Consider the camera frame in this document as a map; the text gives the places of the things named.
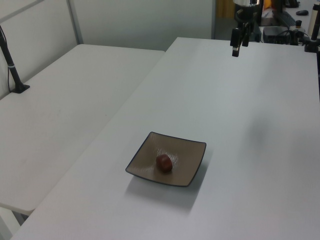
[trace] white desk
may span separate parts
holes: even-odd
[[[285,8],[284,11],[288,12],[293,19],[295,20],[301,20],[302,24],[301,27],[305,29],[305,32],[308,32],[310,18],[312,14],[312,8],[314,7],[314,4],[317,2],[316,0],[298,0],[300,2],[300,5],[298,8]],[[296,12],[301,10],[308,10],[309,15],[307,16],[298,16]]]
[[[79,45],[3,98],[0,207],[29,215],[163,54]]]
[[[316,55],[229,44],[178,38],[13,240],[319,239]],[[150,131],[207,142],[189,187],[125,172]]]

